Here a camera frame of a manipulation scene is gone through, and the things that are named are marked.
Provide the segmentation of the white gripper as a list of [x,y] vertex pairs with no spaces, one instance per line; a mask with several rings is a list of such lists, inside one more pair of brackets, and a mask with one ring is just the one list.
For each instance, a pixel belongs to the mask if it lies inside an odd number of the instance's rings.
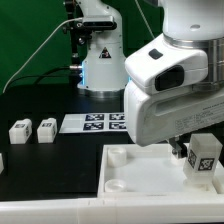
[[185,158],[187,147],[178,135],[224,121],[224,87],[211,92],[182,87],[149,95],[130,81],[124,93],[124,114],[134,143],[147,146],[169,139],[172,154]]

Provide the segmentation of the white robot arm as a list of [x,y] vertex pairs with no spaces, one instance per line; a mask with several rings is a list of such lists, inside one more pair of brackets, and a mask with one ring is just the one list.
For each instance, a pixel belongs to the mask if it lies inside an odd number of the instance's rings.
[[164,9],[163,31],[129,57],[122,19],[101,0],[78,0],[91,29],[78,87],[124,92],[132,141],[147,146],[224,121],[224,0],[146,0]]

